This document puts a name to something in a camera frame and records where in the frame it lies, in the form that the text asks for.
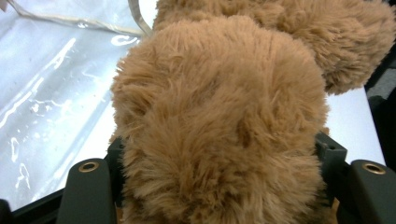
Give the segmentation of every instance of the transparent plastic sheet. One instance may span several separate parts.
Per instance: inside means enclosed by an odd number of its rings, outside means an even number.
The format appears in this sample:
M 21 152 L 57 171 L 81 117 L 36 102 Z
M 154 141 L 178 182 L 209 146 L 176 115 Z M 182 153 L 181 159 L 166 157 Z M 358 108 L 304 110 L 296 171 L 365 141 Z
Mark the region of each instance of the transparent plastic sheet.
M 34 13 L 138 29 L 127 1 L 18 1 Z M 109 87 L 139 37 L 0 12 L 0 198 L 18 209 L 64 187 L 69 168 L 103 158 L 114 130 Z

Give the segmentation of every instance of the plush toy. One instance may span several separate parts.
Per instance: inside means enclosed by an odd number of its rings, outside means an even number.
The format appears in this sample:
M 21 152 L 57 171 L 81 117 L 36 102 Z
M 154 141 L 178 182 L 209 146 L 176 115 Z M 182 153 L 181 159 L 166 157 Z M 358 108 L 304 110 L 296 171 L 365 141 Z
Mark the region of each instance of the plush toy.
M 315 155 L 327 93 L 360 87 L 395 38 L 362 0 L 160 0 L 119 63 L 126 223 L 325 223 Z

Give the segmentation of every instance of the teddy bear back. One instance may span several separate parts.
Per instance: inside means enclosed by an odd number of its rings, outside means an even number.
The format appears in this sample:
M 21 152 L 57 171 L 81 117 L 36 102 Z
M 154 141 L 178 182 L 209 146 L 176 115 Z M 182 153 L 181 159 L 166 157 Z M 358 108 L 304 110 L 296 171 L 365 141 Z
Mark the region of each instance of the teddy bear back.
M 394 8 L 381 0 L 160 0 L 154 30 L 173 22 L 249 16 L 261 28 L 301 39 L 323 70 L 328 93 L 361 87 L 396 34 Z
M 125 221 L 322 218 L 320 74 L 302 41 L 248 17 L 175 22 L 131 49 L 112 86 Z

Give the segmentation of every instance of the plastic packaging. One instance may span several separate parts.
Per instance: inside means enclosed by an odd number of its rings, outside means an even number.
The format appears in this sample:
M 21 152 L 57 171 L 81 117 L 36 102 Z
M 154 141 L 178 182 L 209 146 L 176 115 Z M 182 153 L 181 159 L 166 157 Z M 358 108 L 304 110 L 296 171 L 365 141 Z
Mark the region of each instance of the plastic packaging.
M 18 3 L 138 29 L 127 1 Z M 109 87 L 139 38 L 81 28 L 0 12 L 0 198 L 12 210 L 63 188 L 73 164 L 106 155 Z

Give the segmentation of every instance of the clear plastic bag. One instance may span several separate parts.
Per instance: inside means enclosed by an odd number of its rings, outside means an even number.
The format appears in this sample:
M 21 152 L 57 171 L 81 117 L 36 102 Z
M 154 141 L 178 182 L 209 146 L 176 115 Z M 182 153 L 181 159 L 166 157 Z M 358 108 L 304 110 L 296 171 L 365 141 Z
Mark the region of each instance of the clear plastic bag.
M 18 1 L 36 14 L 138 29 L 127 1 Z M 114 130 L 109 87 L 139 37 L 0 12 L 0 198 L 18 209 L 64 187 L 69 168 L 103 158 Z

